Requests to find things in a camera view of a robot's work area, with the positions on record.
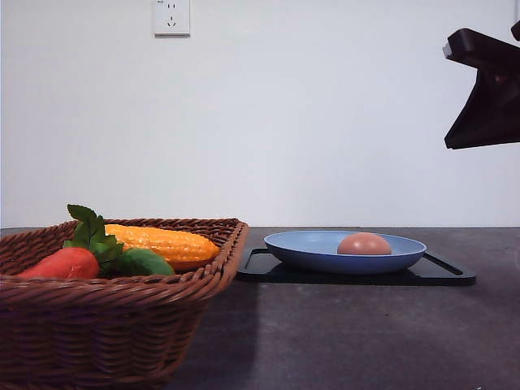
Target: carrot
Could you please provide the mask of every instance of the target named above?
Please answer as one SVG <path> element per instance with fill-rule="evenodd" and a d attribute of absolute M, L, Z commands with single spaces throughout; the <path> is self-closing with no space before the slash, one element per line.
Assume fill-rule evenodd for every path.
<path fill-rule="evenodd" d="M 85 248 L 63 248 L 43 258 L 37 265 L 17 276 L 32 278 L 79 278 L 92 279 L 98 276 L 99 264 L 96 257 Z"/>
<path fill-rule="evenodd" d="M 78 220 L 72 240 L 63 248 L 42 259 L 18 276 L 32 278 L 85 278 L 106 276 L 123 250 L 114 235 L 105 234 L 105 221 L 88 207 L 67 205 L 72 218 Z"/>

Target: brown egg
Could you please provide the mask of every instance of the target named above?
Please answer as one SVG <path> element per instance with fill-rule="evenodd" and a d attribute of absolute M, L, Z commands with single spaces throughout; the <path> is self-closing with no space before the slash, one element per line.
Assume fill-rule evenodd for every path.
<path fill-rule="evenodd" d="M 390 244 L 374 233 L 354 233 L 338 245 L 338 254 L 391 254 Z"/>

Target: green leaves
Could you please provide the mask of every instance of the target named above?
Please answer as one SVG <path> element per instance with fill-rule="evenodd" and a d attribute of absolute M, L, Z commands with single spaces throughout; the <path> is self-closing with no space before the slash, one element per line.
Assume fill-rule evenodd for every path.
<path fill-rule="evenodd" d="M 170 265 L 149 249 L 130 248 L 117 260 L 117 269 L 122 276 L 173 275 Z"/>
<path fill-rule="evenodd" d="M 74 238 L 63 243 L 63 247 L 81 247 L 90 250 L 100 266 L 100 276 L 108 275 L 114 266 L 114 260 L 123 252 L 123 244 L 118 244 L 114 235 L 106 236 L 105 220 L 93 210 L 80 205 L 67 205 L 72 218 L 78 225 Z"/>

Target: plate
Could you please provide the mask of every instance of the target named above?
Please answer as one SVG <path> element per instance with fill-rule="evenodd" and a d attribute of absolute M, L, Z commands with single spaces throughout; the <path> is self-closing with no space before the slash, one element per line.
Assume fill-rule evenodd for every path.
<path fill-rule="evenodd" d="M 289 266 L 350 275 L 373 275 L 404 270 L 418 262 L 427 249 L 422 242 L 410 238 L 378 234 L 390 244 L 391 254 L 338 254 L 336 251 L 340 242 L 354 233 L 357 232 L 282 232 L 265 237 L 264 242 L 276 258 Z"/>

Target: black tray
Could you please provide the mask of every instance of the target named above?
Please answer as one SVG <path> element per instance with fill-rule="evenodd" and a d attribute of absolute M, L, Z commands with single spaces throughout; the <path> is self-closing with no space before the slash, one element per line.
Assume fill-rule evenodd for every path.
<path fill-rule="evenodd" d="M 428 252 L 417 263 L 403 271 L 380 275 L 341 275 L 287 266 L 270 254 L 267 248 L 246 250 L 236 278 L 267 283 L 400 286 L 471 286 L 476 282 L 474 272 Z"/>

